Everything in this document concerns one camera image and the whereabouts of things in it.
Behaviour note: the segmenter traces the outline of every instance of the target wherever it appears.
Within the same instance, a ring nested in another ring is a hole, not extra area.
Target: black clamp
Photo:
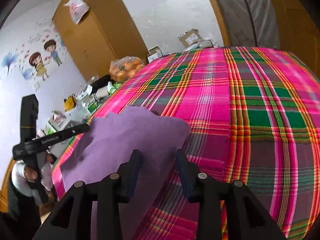
[[[93,201],[98,201],[97,240],[122,240],[118,203],[128,203],[133,197],[141,164],[142,155],[134,150],[127,163],[102,181],[74,183],[33,240],[89,240]]]
[[[177,168],[184,196],[199,202],[196,240],[222,239],[220,201],[225,201],[229,240],[285,240],[286,237],[250,189],[240,180],[215,180],[177,152]]]

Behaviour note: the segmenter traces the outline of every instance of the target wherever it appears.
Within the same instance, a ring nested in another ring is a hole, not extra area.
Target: bed
[[[94,116],[135,105],[184,119],[191,126],[183,146],[188,159],[218,180],[242,180],[287,238],[302,239],[320,211],[319,99],[318,79],[292,53],[198,49],[153,61]],[[60,165],[80,139],[72,140],[52,172],[60,198]],[[197,213],[172,167],[133,239],[193,240]],[[224,206],[221,223],[228,239]]]

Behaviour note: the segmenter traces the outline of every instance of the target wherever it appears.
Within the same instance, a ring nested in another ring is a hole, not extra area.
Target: blue flower sticker
[[[19,54],[16,53],[16,54],[12,55],[11,52],[9,52],[8,55],[4,56],[1,66],[8,68],[7,75],[9,74],[9,69],[10,69],[11,64],[16,62],[18,56],[19,56]]]
[[[25,71],[23,71],[22,76],[24,79],[31,79],[33,77],[33,68],[27,68]]]

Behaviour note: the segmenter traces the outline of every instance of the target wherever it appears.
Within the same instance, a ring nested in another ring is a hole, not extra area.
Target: clutter
[[[111,78],[119,83],[123,83],[132,78],[139,70],[144,68],[142,60],[138,57],[124,57],[111,61]]]
[[[109,96],[108,90],[109,90],[108,85],[103,88],[99,88],[98,91],[94,94],[95,99],[99,100],[101,98],[105,98],[105,97]]]
[[[114,86],[116,89],[118,89],[119,87],[121,87],[121,85],[122,85],[122,84],[120,84],[120,83],[114,83],[114,84],[113,84],[113,86]]]
[[[79,92],[79,94],[76,96],[76,101],[80,101],[82,98],[84,98],[85,96],[89,96],[92,94],[92,86],[91,85],[86,85],[85,88]]]
[[[45,135],[49,135],[49,134],[53,134],[57,132],[57,130],[55,128],[53,128],[48,122],[46,123],[45,127],[44,127],[44,133]]]
[[[107,89],[108,89],[109,95],[112,95],[117,90],[111,82],[108,83]]]
[[[96,75],[96,76],[93,76],[89,79],[89,81],[87,82],[88,85],[92,85],[94,84],[97,80],[99,80],[99,76]]]
[[[76,106],[76,98],[74,95],[71,95],[68,97],[68,99],[64,99],[64,110],[69,111],[70,109],[74,108]]]
[[[57,125],[60,125],[63,123],[63,120],[66,118],[66,116],[61,113],[60,111],[57,110],[53,110],[52,111],[52,115],[51,115],[51,119],[53,122],[55,122]]]
[[[148,62],[151,63],[154,61],[156,58],[162,57],[162,52],[158,46],[152,48],[149,50],[150,54],[148,55]]]
[[[82,97],[77,98],[77,105],[81,105],[84,109],[87,110],[87,114],[92,114],[98,108],[98,102],[94,97],[94,94],[91,94],[92,87],[87,86],[87,92],[82,94]]]
[[[202,39],[197,29],[192,29],[186,32],[184,35],[178,36],[178,38],[185,48],[189,47],[192,44],[195,44],[197,40]]]
[[[205,49],[205,48],[214,48],[213,42],[211,40],[197,40],[195,44],[187,47],[184,51],[189,51],[193,49]]]
[[[113,79],[111,79],[110,75],[105,75],[101,78],[99,78],[97,81],[91,83],[90,85],[92,86],[92,94],[96,93],[98,89],[103,88],[108,85],[108,83],[111,82],[112,84],[115,83]]]
[[[76,105],[76,107],[64,113],[66,117],[76,122],[84,122],[84,120],[89,119],[90,113],[88,113],[87,109],[85,109],[80,104]]]
[[[43,136],[46,136],[46,134],[44,133],[44,130],[42,129],[37,129],[36,131],[36,138],[41,138]]]
[[[78,24],[84,14],[89,11],[89,6],[83,0],[69,0],[64,6],[68,6],[70,15],[75,24]]]

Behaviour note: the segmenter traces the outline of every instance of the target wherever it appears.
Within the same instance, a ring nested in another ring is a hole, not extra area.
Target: person's hand
[[[38,178],[38,174],[33,168],[30,168],[29,166],[26,166],[24,169],[24,176],[28,180],[35,180]]]

